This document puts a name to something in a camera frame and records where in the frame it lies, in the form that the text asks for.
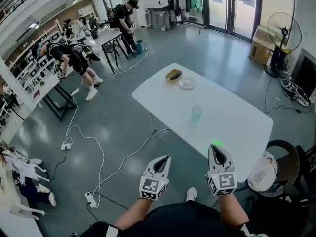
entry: ceiling light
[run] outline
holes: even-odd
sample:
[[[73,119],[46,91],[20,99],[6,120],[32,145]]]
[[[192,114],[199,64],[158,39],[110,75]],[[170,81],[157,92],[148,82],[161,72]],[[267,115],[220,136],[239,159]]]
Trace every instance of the ceiling light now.
[[[32,23],[29,27],[34,28],[36,25],[37,25],[36,23]]]

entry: blue bucket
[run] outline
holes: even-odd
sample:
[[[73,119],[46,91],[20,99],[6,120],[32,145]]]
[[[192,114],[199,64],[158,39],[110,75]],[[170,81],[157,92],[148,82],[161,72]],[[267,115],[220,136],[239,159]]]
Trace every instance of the blue bucket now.
[[[135,45],[136,47],[136,54],[142,54],[144,52],[143,48],[142,48],[142,40],[138,40],[137,44]]]

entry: cardboard box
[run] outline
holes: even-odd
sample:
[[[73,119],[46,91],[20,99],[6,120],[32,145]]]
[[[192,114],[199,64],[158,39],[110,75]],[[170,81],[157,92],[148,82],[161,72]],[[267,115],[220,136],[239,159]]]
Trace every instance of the cardboard box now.
[[[262,65],[266,65],[270,51],[274,50],[274,46],[268,31],[264,27],[258,26],[253,37],[249,58]]]

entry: black cap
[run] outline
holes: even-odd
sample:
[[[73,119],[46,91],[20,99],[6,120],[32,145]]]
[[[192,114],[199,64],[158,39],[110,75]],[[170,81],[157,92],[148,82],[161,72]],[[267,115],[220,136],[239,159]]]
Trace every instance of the black cap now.
[[[38,57],[38,47],[39,47],[39,44],[35,44],[33,47],[32,47],[32,56],[36,59]]]
[[[137,0],[129,0],[128,1],[128,4],[130,5],[130,6],[132,6],[133,8],[137,8],[137,4],[138,4],[138,1]]]

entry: glass cup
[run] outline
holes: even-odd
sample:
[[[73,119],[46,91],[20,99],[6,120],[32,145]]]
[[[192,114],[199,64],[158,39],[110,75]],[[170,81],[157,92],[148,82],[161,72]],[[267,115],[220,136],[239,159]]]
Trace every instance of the glass cup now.
[[[191,108],[192,112],[192,122],[199,122],[199,119],[203,113],[203,107],[201,105],[194,105]]]

